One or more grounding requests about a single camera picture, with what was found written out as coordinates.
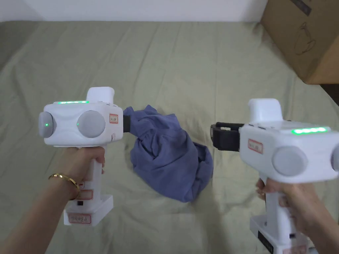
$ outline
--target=blue fabric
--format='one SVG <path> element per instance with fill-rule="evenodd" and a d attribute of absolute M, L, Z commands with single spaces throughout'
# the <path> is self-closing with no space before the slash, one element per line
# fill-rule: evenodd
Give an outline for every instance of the blue fabric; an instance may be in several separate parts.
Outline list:
<path fill-rule="evenodd" d="M 192 142 L 174 114 L 161 115 L 148 105 L 124 110 L 137 136 L 131 150 L 134 171 L 160 194 L 182 202 L 194 200 L 208 184 L 213 159 L 206 146 Z"/>

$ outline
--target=hand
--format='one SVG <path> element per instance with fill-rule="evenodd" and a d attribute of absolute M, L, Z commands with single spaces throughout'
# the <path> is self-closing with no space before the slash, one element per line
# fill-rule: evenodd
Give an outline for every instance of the hand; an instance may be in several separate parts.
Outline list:
<path fill-rule="evenodd" d="M 76 148 L 69 147 L 62 155 L 62 165 L 59 166 L 57 173 L 65 174 L 72 178 L 77 184 L 85 177 L 91 160 L 96 160 L 105 166 L 105 149 L 98 147 Z"/>
<path fill-rule="evenodd" d="M 313 184 L 283 184 L 267 179 L 265 185 L 259 179 L 256 186 L 257 193 L 263 200 L 266 193 L 284 193 L 291 207 L 296 229 L 305 235 L 309 234 L 315 224 L 328 217 L 328 211 L 318 198 Z"/>

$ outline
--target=brown cardboard box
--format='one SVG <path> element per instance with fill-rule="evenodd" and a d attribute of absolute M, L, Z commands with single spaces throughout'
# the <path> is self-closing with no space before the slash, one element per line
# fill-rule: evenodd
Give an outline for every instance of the brown cardboard box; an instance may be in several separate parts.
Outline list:
<path fill-rule="evenodd" d="M 339 0 L 268 0 L 261 19 L 307 84 L 339 84 Z"/>

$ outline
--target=green led light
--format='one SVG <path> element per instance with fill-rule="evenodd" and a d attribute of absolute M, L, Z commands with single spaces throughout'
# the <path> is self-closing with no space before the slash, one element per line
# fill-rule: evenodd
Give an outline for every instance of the green led light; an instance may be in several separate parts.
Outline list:
<path fill-rule="evenodd" d="M 60 101 L 58 104 L 89 103 L 89 101 Z"/>
<path fill-rule="evenodd" d="M 291 131 L 294 135 L 303 135 L 303 134 L 313 134 L 319 132 L 328 132 L 326 128 L 319 127 L 319 128 L 305 128 L 305 129 L 295 129 Z"/>

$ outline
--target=white handheld device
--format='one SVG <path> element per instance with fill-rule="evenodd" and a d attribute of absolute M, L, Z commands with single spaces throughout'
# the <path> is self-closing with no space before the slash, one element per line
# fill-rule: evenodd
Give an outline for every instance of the white handheld device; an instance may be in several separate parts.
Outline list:
<path fill-rule="evenodd" d="M 92 87 L 86 101 L 54 102 L 39 115 L 39 134 L 47 145 L 92 147 L 106 145 L 129 132 L 130 119 L 113 104 L 111 87 Z M 102 165 L 92 160 L 77 199 L 64 210 L 64 224 L 97 225 L 113 208 L 112 195 L 101 195 Z"/>
<path fill-rule="evenodd" d="M 211 126 L 213 145 L 239 151 L 260 178 L 282 183 L 330 180 L 339 174 L 339 133 L 328 126 L 284 121 L 276 99 L 249 101 L 248 124 Z M 250 229 L 271 254 L 306 254 L 308 240 L 296 231 L 282 193 L 266 194 L 266 215 L 254 216 Z"/>

